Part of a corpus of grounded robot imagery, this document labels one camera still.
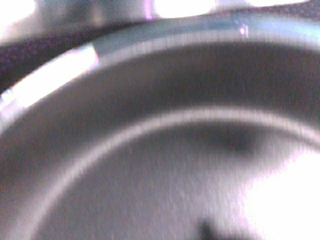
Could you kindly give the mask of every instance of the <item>stainless steel bowl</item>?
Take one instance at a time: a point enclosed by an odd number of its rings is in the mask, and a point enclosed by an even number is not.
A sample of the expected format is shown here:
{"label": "stainless steel bowl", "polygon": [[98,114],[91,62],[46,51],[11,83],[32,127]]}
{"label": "stainless steel bowl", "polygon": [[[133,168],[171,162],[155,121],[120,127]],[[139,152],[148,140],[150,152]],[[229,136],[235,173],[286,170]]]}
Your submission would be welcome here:
{"label": "stainless steel bowl", "polygon": [[319,238],[319,42],[231,13],[43,66],[0,102],[0,239]]}

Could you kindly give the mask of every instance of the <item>dark fabric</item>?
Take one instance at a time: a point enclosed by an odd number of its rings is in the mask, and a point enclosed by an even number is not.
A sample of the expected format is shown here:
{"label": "dark fabric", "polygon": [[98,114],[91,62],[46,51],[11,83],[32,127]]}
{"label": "dark fabric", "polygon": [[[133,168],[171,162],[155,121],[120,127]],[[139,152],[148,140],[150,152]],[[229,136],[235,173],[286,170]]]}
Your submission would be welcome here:
{"label": "dark fabric", "polygon": [[[320,1],[311,0],[290,6],[245,9],[246,13],[272,13],[287,17],[305,18],[320,22]],[[49,36],[38,40],[0,48],[0,92],[13,85],[45,62],[85,42],[113,31],[112,29],[87,29],[65,36]]]}

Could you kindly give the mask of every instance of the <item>curved metal edge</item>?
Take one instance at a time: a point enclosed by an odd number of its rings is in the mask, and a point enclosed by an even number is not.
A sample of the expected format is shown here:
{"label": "curved metal edge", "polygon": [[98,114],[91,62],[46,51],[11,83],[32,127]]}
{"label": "curved metal edge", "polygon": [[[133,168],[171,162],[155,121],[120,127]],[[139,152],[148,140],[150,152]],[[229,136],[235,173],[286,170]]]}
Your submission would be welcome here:
{"label": "curved metal edge", "polygon": [[135,26],[68,51],[0,96],[0,135],[65,84],[129,59],[206,43],[267,43],[320,52],[320,25],[296,19],[233,14],[163,20]]}
{"label": "curved metal edge", "polygon": [[3,0],[0,46],[27,38],[308,0]]}

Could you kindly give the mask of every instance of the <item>metal bowl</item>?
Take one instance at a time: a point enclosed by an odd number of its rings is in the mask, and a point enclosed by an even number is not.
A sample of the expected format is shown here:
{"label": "metal bowl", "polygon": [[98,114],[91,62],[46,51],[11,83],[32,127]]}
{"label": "metal bowl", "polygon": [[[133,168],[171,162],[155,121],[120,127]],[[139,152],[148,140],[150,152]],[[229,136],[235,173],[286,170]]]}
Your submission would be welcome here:
{"label": "metal bowl", "polygon": [[0,239],[320,237],[320,27],[138,25],[0,102]]}

